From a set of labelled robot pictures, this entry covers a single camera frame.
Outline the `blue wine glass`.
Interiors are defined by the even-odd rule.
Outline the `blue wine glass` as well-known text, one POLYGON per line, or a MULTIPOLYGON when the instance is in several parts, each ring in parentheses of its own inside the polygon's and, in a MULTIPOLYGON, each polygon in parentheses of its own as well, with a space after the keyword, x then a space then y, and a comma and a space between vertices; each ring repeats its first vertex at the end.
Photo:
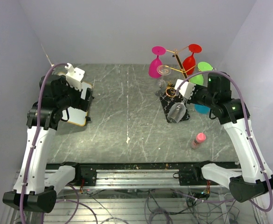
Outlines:
POLYGON ((194 104, 194 108, 200 114, 208 114, 210 112, 210 109, 204 105, 194 104))

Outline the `green wine glass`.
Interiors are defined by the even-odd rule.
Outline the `green wine glass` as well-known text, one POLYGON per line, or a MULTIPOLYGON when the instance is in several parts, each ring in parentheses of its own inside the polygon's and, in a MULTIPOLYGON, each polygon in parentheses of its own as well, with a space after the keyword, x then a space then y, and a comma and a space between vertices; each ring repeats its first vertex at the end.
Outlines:
MULTIPOLYGON (((194 73, 201 72, 201 71, 209 71, 213 70, 213 67, 208 62, 199 62, 194 70, 194 73)), ((195 77, 192 77, 189 79, 189 82, 203 85, 204 84, 204 78, 203 75, 197 75, 195 77)))

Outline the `clear glass front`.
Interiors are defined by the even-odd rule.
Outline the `clear glass front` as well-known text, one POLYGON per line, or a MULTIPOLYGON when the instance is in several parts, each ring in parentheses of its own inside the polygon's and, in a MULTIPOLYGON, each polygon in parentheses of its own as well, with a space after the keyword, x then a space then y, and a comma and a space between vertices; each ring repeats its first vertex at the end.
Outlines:
POLYGON ((186 102, 187 99, 183 98, 181 102, 176 102, 172 105, 167 116, 170 123, 178 123, 181 121, 186 113, 186 102))

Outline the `clear glass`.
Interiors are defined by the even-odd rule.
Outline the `clear glass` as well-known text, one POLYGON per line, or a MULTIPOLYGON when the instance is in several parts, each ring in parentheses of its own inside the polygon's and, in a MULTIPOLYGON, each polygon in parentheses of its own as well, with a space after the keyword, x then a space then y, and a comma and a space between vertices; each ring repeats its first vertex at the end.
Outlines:
POLYGON ((165 93, 168 84, 164 80, 164 77, 168 76, 171 73, 171 70, 172 69, 168 65, 159 65, 157 67, 157 72, 161 75, 161 78, 157 82, 158 91, 155 92, 156 96, 161 97, 165 93))
POLYGON ((183 98, 181 102, 176 102, 172 105, 167 116, 170 123, 178 123, 181 121, 186 113, 186 102, 187 99, 183 98))

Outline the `red wine glass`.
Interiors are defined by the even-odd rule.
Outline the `red wine glass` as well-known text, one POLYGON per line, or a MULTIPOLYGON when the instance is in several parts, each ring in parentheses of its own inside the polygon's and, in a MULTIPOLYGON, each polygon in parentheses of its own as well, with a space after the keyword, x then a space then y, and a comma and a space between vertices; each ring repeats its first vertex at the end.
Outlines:
POLYGON ((191 52, 191 55, 183 61, 182 65, 186 71, 187 76, 190 76, 194 72, 196 66, 194 54, 200 53, 202 51, 202 47, 198 44, 193 43, 188 46, 188 49, 191 52))

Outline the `magenta wine glass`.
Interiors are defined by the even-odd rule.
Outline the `magenta wine glass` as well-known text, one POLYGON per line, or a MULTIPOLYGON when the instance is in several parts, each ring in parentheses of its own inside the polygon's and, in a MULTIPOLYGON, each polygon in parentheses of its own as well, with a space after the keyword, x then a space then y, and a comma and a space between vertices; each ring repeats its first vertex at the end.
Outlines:
POLYGON ((156 58, 150 63, 148 75, 151 78, 158 79, 161 75, 158 73, 157 68, 162 65, 162 61, 160 60, 159 56, 162 56, 166 53, 166 49, 162 46, 154 46, 152 48, 152 53, 156 55, 156 58))

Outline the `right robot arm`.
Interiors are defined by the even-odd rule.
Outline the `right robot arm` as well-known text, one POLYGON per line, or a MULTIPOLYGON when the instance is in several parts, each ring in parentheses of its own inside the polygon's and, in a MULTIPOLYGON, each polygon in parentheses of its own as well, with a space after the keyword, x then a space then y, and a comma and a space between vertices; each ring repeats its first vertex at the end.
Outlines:
POLYGON ((234 199, 241 203, 266 193, 272 198, 273 172, 255 140, 250 114, 238 86, 224 72, 209 70, 206 74, 207 86, 191 88, 189 101, 210 108, 218 118, 234 145, 242 172, 204 161, 193 172, 193 181, 199 185, 208 180, 218 183, 229 189, 234 199))

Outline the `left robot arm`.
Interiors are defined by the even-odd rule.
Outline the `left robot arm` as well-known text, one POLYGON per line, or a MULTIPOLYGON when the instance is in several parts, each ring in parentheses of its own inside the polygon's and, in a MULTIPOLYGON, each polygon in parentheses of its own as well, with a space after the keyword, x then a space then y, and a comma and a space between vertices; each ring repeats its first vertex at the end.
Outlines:
POLYGON ((92 85, 70 85, 65 76, 50 75, 39 82, 40 95, 27 114, 27 146, 20 174, 3 203, 17 210, 50 213, 58 193, 67 185, 78 185, 83 175, 77 162, 63 162, 45 176, 49 147, 60 121, 84 126, 93 100, 92 85))

